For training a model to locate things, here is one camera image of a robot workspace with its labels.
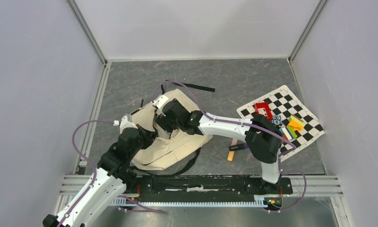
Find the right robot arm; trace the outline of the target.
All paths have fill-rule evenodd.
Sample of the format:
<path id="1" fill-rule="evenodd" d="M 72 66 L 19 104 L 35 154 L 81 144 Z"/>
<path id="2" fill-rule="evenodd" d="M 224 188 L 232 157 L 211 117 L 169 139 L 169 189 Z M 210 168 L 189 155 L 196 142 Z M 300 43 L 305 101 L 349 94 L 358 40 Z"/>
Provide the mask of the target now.
<path id="1" fill-rule="evenodd" d="M 237 139 L 247 144 L 262 167 L 262 188 L 274 193 L 281 186 L 278 152 L 283 140 L 279 130 L 263 115 L 252 119 L 216 116 L 202 110 L 189 111 L 177 99 L 161 96 L 152 101 L 157 123 L 163 129 L 180 129 L 188 135 L 217 135 Z"/>

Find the purple highlighter pen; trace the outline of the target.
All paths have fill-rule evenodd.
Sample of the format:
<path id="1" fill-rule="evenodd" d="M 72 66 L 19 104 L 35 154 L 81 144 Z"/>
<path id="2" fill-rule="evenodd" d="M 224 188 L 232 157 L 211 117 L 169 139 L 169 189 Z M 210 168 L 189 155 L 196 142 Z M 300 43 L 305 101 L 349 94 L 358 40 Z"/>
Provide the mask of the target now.
<path id="1" fill-rule="evenodd" d="M 229 146 L 230 151 L 243 150 L 243 149 L 247 149 L 247 148 L 248 148 L 248 145 L 246 143 L 241 143 L 241 144 Z"/>

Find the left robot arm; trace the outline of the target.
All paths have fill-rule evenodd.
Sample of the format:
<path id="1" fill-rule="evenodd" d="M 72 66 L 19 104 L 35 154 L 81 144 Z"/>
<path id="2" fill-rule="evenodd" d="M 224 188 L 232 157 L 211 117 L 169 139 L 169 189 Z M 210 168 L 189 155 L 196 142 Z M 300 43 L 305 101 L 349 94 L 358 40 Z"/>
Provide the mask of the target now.
<path id="1" fill-rule="evenodd" d="M 111 202 L 137 187 L 136 173 L 129 169 L 133 157 L 157 137 L 154 126 L 122 129 L 118 140 L 105 152 L 85 186 L 58 214 L 47 215 L 45 227 L 89 227 Z"/>

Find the beige canvas backpack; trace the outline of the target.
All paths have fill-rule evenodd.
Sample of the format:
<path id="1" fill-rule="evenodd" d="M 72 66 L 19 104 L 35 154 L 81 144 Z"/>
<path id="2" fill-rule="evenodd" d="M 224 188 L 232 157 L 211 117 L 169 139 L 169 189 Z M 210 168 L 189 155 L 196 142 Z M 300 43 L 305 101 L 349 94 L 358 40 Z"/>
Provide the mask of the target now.
<path id="1" fill-rule="evenodd" d="M 142 171 L 162 171 L 183 160 L 212 139 L 212 135 L 189 135 L 181 129 L 166 132 L 155 123 L 161 114 L 151 103 L 131 113 L 132 122 L 137 126 L 158 131 L 158 137 L 147 149 L 140 149 L 133 157 L 132 164 Z"/>

